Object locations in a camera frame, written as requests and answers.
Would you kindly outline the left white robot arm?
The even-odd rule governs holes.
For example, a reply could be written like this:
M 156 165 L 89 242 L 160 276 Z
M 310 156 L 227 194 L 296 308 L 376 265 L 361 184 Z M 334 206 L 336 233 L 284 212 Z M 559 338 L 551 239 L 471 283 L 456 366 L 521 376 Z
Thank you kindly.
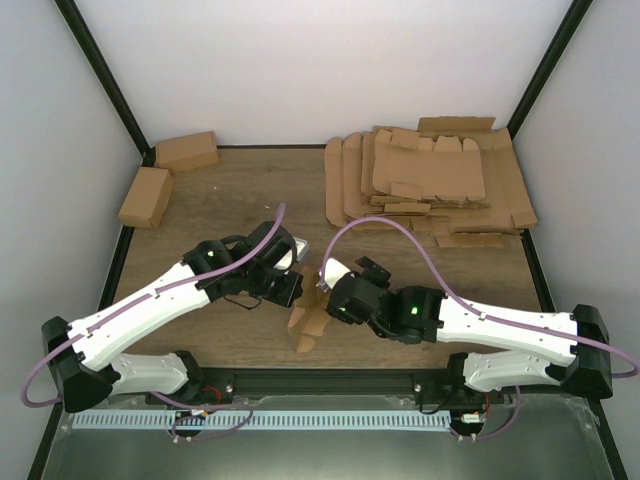
M 150 285 L 91 316 L 48 320 L 41 327 L 44 350 L 65 411 L 143 392 L 196 402 L 205 381 L 191 353 L 131 355 L 127 348 L 182 315 L 241 293 L 291 307 L 303 293 L 293 267 L 308 249 L 307 241 L 264 222 L 247 236 L 200 242 Z

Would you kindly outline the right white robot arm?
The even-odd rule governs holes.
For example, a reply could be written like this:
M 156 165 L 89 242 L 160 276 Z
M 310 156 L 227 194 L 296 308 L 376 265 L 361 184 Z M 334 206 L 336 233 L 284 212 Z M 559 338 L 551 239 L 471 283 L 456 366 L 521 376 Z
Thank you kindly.
M 609 333 L 597 308 L 579 304 L 570 313 L 497 307 L 422 286 L 392 291 L 389 272 L 367 257 L 352 271 L 335 259 L 321 269 L 327 313 L 347 324 L 365 324 L 378 337 L 404 344 L 468 343 L 492 354 L 452 356 L 444 378 L 447 396 L 465 403 L 478 392 L 549 385 L 582 398 L 613 395 Z

